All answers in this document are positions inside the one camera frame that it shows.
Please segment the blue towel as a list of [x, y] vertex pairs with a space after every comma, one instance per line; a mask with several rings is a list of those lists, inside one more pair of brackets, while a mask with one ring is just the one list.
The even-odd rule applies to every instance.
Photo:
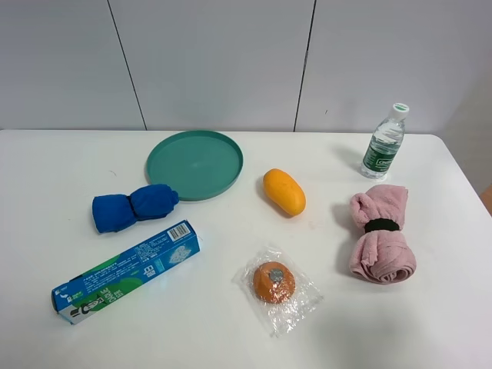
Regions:
[[118, 232], [139, 221], [165, 218], [179, 202], [178, 193], [166, 184], [151, 184], [125, 194], [94, 197], [92, 216], [100, 234]]

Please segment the yellow mango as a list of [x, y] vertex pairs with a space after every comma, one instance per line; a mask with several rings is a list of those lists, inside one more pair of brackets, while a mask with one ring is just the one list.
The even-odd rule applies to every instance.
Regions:
[[304, 211], [304, 191], [288, 173], [277, 168], [269, 170], [263, 177], [263, 189], [267, 197], [289, 216], [294, 217]]

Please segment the teal round plate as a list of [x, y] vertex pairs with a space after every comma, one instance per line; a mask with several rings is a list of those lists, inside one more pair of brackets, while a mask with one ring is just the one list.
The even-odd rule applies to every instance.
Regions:
[[145, 171], [151, 185], [165, 184], [182, 201], [203, 201], [227, 191], [244, 164], [239, 145], [216, 131], [183, 131], [158, 143]]

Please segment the orange item in plastic bag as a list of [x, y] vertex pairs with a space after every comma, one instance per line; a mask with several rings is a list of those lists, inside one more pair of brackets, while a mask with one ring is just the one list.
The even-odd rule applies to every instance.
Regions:
[[324, 300], [313, 281], [273, 244], [248, 260], [233, 282], [272, 337], [293, 331]]

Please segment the clear water bottle green label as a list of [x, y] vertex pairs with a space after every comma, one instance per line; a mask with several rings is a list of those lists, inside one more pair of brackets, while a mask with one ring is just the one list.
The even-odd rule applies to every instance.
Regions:
[[405, 119], [410, 112], [403, 103], [394, 103], [387, 117], [375, 128], [361, 163], [366, 178], [385, 178], [405, 134]]

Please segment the pink rolled towel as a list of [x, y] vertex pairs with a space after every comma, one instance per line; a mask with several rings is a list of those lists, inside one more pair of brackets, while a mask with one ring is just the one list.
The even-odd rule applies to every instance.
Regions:
[[378, 184], [350, 199], [351, 216], [364, 234], [349, 260], [351, 273], [376, 284], [407, 280], [417, 267], [402, 233], [408, 190]]

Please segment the blue toothpaste box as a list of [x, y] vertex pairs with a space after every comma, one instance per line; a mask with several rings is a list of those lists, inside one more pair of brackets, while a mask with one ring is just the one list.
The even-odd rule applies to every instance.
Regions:
[[183, 220], [52, 290], [52, 306], [70, 324], [129, 294], [200, 251]]

